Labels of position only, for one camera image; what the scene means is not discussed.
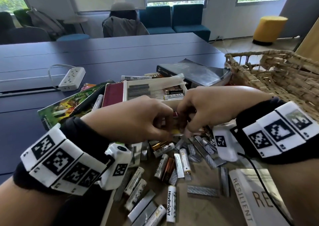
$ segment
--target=person's right hand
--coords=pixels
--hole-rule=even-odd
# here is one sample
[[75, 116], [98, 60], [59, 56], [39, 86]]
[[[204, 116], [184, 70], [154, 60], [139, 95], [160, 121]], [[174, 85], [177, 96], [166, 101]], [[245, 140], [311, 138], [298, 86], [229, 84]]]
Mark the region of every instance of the person's right hand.
[[[188, 134], [206, 125], [229, 122], [241, 111], [271, 98], [272, 95], [245, 86], [197, 87], [187, 91], [177, 112], [181, 128], [186, 128], [184, 133]], [[187, 123], [187, 117], [195, 110], [194, 117]]]

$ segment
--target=hand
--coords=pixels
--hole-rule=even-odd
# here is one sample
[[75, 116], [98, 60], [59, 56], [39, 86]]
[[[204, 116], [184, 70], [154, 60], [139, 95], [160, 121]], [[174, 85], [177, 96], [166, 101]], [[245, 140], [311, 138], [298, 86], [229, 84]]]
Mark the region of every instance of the hand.
[[[165, 129], [159, 129], [163, 118]], [[94, 110], [81, 119], [110, 141], [134, 144], [172, 140], [169, 131], [173, 126], [173, 109], [148, 96]]]
[[[235, 119], [237, 115], [272, 96], [258, 89], [245, 86], [197, 87], [187, 91], [177, 112], [185, 135], [196, 132], [205, 125], [218, 125]], [[196, 111], [187, 123], [191, 111]]]

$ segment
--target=white book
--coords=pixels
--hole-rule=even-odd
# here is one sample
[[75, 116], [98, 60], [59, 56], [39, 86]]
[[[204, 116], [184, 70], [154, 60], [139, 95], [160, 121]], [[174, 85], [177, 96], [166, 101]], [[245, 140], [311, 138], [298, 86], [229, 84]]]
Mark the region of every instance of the white book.
[[[258, 169], [268, 192], [284, 214], [291, 218], [267, 169]], [[262, 187], [254, 169], [236, 169], [229, 172], [248, 226], [288, 226]]]

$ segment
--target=forearm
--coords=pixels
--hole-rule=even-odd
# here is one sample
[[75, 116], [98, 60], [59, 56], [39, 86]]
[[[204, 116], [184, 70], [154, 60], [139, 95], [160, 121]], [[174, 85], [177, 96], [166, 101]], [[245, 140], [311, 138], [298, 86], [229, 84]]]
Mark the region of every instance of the forearm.
[[50, 225], [66, 198], [20, 188], [11, 177], [0, 186], [0, 225]]
[[296, 226], [319, 225], [317, 168], [319, 159], [268, 167]]

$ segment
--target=woven basket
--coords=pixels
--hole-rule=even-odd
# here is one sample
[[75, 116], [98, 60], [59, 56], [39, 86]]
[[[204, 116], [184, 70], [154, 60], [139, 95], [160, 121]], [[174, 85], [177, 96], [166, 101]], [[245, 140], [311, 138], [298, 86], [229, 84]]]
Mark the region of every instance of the woven basket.
[[[252, 55], [262, 55], [259, 64], [249, 62]], [[231, 84], [254, 87], [286, 102], [294, 101], [319, 121], [318, 63], [285, 50], [228, 53], [225, 57], [233, 73]]]

